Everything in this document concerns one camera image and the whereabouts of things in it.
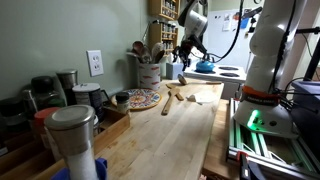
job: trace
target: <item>decorative plate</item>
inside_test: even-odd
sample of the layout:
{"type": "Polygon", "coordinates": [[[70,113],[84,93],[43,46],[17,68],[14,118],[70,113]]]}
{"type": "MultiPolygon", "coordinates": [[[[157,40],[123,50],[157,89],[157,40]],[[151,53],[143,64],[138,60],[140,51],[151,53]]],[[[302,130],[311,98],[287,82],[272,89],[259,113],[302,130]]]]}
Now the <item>decorative plate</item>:
{"type": "MultiPolygon", "coordinates": [[[[128,92],[130,96],[130,110],[142,110],[156,106],[161,101],[161,95],[151,89],[129,89],[123,92],[128,92]]],[[[113,105],[117,106],[116,96],[111,98],[113,105]]]]}

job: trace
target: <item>wooden tray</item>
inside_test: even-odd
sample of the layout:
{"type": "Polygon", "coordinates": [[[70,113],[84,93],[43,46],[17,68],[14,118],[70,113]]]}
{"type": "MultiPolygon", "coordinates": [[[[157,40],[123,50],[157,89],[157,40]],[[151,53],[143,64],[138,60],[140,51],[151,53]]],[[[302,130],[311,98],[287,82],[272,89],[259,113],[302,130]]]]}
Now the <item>wooden tray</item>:
{"type": "MultiPolygon", "coordinates": [[[[104,109],[105,120],[101,123],[104,130],[94,137],[94,153],[110,145],[130,127],[128,114],[104,109]]],[[[15,151],[0,157],[0,179],[50,179],[65,167],[63,160],[54,162],[51,151],[42,142],[32,141],[15,151]]]]}

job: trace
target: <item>green light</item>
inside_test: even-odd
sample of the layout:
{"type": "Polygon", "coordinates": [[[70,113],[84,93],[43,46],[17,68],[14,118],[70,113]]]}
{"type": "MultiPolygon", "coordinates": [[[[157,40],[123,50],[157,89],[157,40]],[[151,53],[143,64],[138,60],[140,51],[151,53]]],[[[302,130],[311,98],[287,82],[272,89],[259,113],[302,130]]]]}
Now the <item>green light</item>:
{"type": "Polygon", "coordinates": [[[259,111],[258,110],[252,111],[251,116],[250,116],[249,121],[248,121],[248,124],[247,124],[247,126],[249,128],[252,128],[253,121],[257,118],[258,115],[259,115],[259,111]]]}

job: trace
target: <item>wall outlet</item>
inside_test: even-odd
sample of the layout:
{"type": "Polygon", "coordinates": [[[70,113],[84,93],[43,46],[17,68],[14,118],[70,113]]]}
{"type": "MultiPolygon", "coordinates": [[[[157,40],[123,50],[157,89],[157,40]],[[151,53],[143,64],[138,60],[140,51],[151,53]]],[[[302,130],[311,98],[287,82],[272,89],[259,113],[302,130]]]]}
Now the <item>wall outlet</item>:
{"type": "Polygon", "coordinates": [[[87,51],[91,77],[103,74],[102,56],[100,50],[87,51]]]}

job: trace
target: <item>utensil holder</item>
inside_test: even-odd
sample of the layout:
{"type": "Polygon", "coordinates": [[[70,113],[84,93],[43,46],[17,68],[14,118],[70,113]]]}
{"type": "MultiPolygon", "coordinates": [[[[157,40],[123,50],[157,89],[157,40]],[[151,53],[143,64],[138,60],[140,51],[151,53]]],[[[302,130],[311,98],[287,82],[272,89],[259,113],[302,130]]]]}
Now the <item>utensil holder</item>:
{"type": "Polygon", "coordinates": [[[160,88],[160,64],[139,64],[140,88],[159,90],[160,88]]]}

